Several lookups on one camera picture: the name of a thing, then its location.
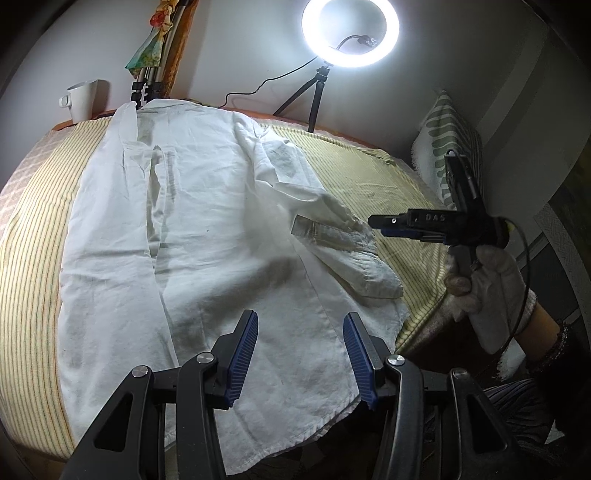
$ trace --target power cord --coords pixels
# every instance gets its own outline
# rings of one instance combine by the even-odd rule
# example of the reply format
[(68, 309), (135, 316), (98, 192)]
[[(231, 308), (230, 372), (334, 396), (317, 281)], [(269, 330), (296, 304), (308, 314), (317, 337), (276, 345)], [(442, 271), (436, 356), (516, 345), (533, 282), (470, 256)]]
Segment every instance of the power cord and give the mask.
[(317, 58), (318, 58), (318, 55), (316, 57), (314, 57), (313, 59), (307, 61), (303, 65), (301, 65), (301, 66), (297, 67), (296, 69), (290, 71), (290, 72), (284, 73), (283, 75), (279, 75), (278, 77), (273, 77), (272, 79), (265, 80), (263, 83), (261, 83), (259, 85), (259, 87), (254, 92), (250, 92), (250, 93), (245, 93), (245, 92), (231, 92), (231, 93), (228, 93), (226, 95), (226, 101), (224, 102), (224, 104), (222, 106), (219, 106), (218, 108), (224, 108), (228, 104), (228, 97), (230, 95), (254, 95), (255, 93), (258, 93), (258, 91), (262, 88), (262, 86), (264, 84), (266, 84), (267, 82), (270, 82), (271, 80), (279, 80), (279, 79), (282, 79), (283, 77), (287, 77), (288, 75), (291, 75), (292, 73), (295, 73), (298, 70), (301, 70), (302, 68), (308, 66), (310, 63), (312, 63), (313, 61), (315, 61), (315, 59), (317, 59)]
[[(378, 44), (378, 41), (376, 39), (370, 37), (369, 35), (350, 35), (350, 36), (346, 37), (345, 39), (343, 39), (339, 43), (339, 46), (336, 47), (335, 50), (340, 50), (341, 47), (343, 45), (345, 45), (345, 43), (348, 42), (349, 40), (351, 40), (352, 38), (357, 38), (357, 42), (359, 42), (362, 45), (366, 45), (366, 46), (368, 46), (370, 48), (374, 48)], [(310, 63), (312, 63), (313, 61), (315, 61), (315, 59), (317, 59), (317, 58), (318, 58), (318, 55), (316, 57), (314, 57), (313, 59), (311, 59), (310, 61), (307, 61), (303, 65), (297, 67), (296, 69), (294, 69), (294, 70), (292, 70), (290, 72), (284, 73), (283, 75), (279, 75), (278, 77), (273, 77), (272, 79), (265, 80), (263, 83), (261, 83), (259, 85), (259, 87), (254, 92), (249, 92), (249, 93), (246, 93), (246, 92), (231, 92), (231, 93), (228, 93), (226, 95), (226, 100), (224, 101), (223, 105), (219, 106), (218, 108), (224, 108), (228, 104), (228, 97), (230, 95), (254, 95), (255, 93), (258, 93), (258, 91), (262, 88), (262, 86), (264, 84), (266, 84), (267, 82), (270, 82), (272, 80), (279, 80), (279, 79), (282, 79), (283, 77), (287, 77), (288, 75), (291, 75), (292, 73), (295, 73), (298, 70), (301, 70), (302, 68), (308, 66)]]
[[(500, 217), (500, 218), (502, 220), (504, 220), (505, 222), (513, 225), (515, 230), (517, 230), (517, 233), (519, 234), (519, 237), (521, 238), (521, 242), (523, 243), (523, 248), (525, 250), (525, 268), (527, 270), (527, 272), (525, 274), (525, 292), (523, 294), (523, 301), (521, 302), (521, 308), (519, 309), (519, 315), (517, 316), (517, 321), (515, 322), (515, 326), (513, 327), (513, 331), (511, 332), (511, 335), (509, 336), (508, 340), (505, 342), (505, 344), (503, 345), (503, 348), (501, 349), (501, 355), (502, 355), (503, 352), (505, 352), (505, 350), (507, 350), (507, 347), (509, 346), (509, 344), (511, 343), (513, 338), (515, 338), (515, 334), (517, 332), (517, 329), (519, 328), (519, 324), (521, 323), (521, 319), (522, 319), (523, 313), (525, 311), (525, 305), (527, 304), (527, 298), (530, 293), (531, 268), (530, 268), (530, 248), (527, 244), (527, 238), (525, 237), (523, 230), (513, 220), (509, 220), (508, 218), (504, 218), (504, 217)], [(490, 368), (490, 366), (493, 363), (495, 363), (494, 359), (491, 360), (482, 370), (480, 370), (480, 372), (478, 372), (476, 374), (475, 378), (479, 378), (486, 370), (488, 370)]]

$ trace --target wall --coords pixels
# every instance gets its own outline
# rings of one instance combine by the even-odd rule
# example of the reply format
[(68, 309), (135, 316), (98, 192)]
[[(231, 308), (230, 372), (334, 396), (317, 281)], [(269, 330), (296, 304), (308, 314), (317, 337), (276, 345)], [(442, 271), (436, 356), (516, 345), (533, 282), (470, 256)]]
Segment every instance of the wall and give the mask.
[(150, 33), (148, 19), (157, 5), (78, 0), (43, 34), (0, 98), (0, 188), (35, 142), (69, 119), (57, 100), (70, 85), (107, 80), (106, 108), (129, 101), (132, 77), (125, 65)]
[[(519, 54), (532, 13), (516, 0), (391, 1), (400, 19), (394, 51), (368, 67), (332, 68), (318, 124), (408, 158), (417, 127), (443, 87), (478, 124)], [(305, 4), (200, 0), (174, 96), (221, 105), (226, 93), (253, 91), (312, 58), (301, 33)], [(255, 96), (232, 97), (230, 105), (273, 113), (321, 64), (269, 82)], [(285, 115), (307, 120), (312, 95)]]
[[(504, 93), (512, 101), (495, 127), (486, 119), (493, 116), (496, 101), (479, 125), (488, 139), (483, 149), (487, 207), (493, 215), (517, 221), (530, 242), (541, 233), (533, 216), (562, 184), (591, 130), (589, 72), (551, 31), (533, 37), (537, 47), (528, 52), (529, 58), (520, 58), (516, 75), (508, 76), (507, 83), (515, 76), (521, 79), (518, 94)], [(515, 235), (509, 249), (522, 251)]]

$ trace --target glove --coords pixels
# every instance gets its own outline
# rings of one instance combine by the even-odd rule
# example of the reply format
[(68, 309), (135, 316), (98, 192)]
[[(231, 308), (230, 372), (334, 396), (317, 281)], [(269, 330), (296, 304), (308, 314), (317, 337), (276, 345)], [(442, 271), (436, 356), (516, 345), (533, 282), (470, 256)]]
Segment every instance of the glove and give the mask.
[[(537, 298), (533, 291), (527, 292), (525, 309), (518, 319), (525, 283), (513, 257), (492, 245), (477, 247), (476, 257), (482, 268), (466, 278), (457, 274), (457, 262), (448, 255), (444, 282), (455, 309), (467, 313), (481, 347), (493, 354), (504, 346), (518, 321), (515, 334), (525, 329)], [(461, 316), (455, 314), (454, 318), (457, 321)]]

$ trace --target bracelet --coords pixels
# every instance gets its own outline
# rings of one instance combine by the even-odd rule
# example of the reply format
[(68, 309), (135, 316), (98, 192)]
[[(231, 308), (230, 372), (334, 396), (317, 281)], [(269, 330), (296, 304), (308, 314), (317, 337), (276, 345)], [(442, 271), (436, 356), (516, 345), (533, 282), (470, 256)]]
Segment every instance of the bracelet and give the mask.
[(570, 328), (568, 325), (562, 324), (560, 326), (560, 333), (558, 334), (558, 339), (556, 343), (552, 346), (550, 350), (542, 357), (541, 360), (537, 362), (528, 363), (528, 369), (531, 375), (539, 375), (542, 373), (549, 365), (556, 362), (556, 360), (561, 357), (564, 352), (566, 351), (568, 339), (569, 339), (569, 332)]

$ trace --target screw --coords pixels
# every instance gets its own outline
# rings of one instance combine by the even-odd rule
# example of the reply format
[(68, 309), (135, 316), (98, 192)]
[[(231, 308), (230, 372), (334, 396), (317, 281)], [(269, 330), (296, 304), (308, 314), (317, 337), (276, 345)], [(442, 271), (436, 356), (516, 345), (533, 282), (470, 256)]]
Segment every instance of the screw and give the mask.
[(199, 355), (197, 355), (197, 363), (198, 364), (210, 364), (211, 362), (213, 362), (214, 358), (215, 357), (213, 356), (213, 353), (202, 352)]
[(404, 362), (406, 360), (404, 359), (404, 357), (402, 355), (390, 355), (388, 357), (388, 363), (390, 365), (392, 365), (393, 367), (400, 367), (400, 365), (404, 365)]
[(452, 375), (458, 380), (467, 380), (468, 378), (470, 378), (470, 374), (468, 373), (468, 371), (463, 368), (454, 368), (452, 370)]
[(131, 371), (131, 374), (135, 378), (141, 378), (144, 375), (148, 374), (148, 367), (146, 367), (145, 365), (138, 365), (137, 367), (134, 367), (134, 369)]

